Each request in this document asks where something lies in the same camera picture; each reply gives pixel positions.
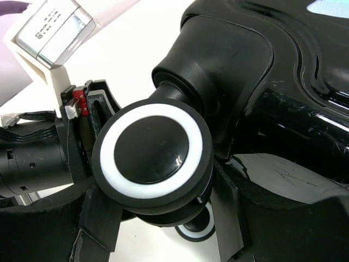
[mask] white table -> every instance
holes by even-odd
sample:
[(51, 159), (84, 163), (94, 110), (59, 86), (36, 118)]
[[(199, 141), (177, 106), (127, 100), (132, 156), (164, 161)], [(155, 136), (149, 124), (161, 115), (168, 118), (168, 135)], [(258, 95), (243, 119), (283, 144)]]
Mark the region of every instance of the white table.
[[(120, 106), (147, 98), (152, 69), (179, 34), (180, 18), (192, 0), (141, 0), (107, 26), (67, 61), (71, 83), (106, 79)], [(52, 110), (46, 87), (30, 84), (0, 108), (0, 114)], [(41, 196), (52, 190), (41, 192)], [(218, 262), (215, 235), (203, 243), (182, 239), (174, 228), (157, 228), (139, 219), (123, 222), (110, 262)]]

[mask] red clip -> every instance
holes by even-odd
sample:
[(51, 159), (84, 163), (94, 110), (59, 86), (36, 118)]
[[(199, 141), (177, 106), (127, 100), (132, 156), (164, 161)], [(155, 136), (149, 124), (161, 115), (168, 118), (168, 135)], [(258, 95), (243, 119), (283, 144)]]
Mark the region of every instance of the red clip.
[(75, 101), (79, 100), (78, 104), (79, 104), (79, 107), (81, 108), (81, 115), (88, 116), (89, 112), (88, 112), (84, 90), (74, 90), (73, 97)]

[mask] black cylindrical motor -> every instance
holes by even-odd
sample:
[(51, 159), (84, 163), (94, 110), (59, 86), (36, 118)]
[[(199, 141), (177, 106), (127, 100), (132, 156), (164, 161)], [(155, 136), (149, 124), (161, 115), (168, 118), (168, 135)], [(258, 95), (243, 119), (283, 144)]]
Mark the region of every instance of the black cylindrical motor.
[[(18, 124), (10, 131), (31, 133), (52, 121)], [(0, 198), (26, 194), (72, 183), (57, 136), (29, 143), (0, 140)]]

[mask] black cable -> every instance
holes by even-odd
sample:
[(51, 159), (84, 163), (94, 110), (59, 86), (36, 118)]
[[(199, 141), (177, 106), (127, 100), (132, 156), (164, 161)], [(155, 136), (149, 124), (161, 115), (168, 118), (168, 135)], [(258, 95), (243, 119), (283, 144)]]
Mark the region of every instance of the black cable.
[[(54, 111), (28, 112), (19, 115), (19, 118), (31, 121), (54, 121), (56, 114)], [(8, 129), (0, 128), (0, 139), (16, 144), (35, 142), (37, 140), (51, 138), (57, 135), (56, 126), (53, 124), (47, 128), (36, 130), (28, 134), (16, 134)]]

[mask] white ring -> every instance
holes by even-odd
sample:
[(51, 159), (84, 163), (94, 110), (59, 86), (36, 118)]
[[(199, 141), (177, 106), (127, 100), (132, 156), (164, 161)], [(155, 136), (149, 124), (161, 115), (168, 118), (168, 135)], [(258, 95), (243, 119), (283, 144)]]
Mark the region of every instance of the white ring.
[[(116, 167), (115, 144), (129, 125), (151, 116), (168, 117), (183, 127), (189, 140), (188, 154), (181, 168), (167, 180), (156, 184), (133, 183), (126, 179)], [(198, 167), (202, 149), (201, 131), (196, 121), (187, 112), (173, 105), (148, 104), (127, 112), (110, 127), (100, 149), (100, 166), (105, 179), (116, 191), (131, 198), (152, 199), (170, 194), (185, 184)]]
[(191, 239), (200, 239), (204, 236), (207, 236), (214, 228), (214, 219), (213, 219), (213, 211), (212, 211), (212, 205), (210, 202), (206, 203), (205, 206), (209, 213), (209, 222), (207, 227), (200, 232), (193, 232), (187, 229), (184, 225), (179, 225), (178, 229), (183, 233), (183, 235), (190, 237)]

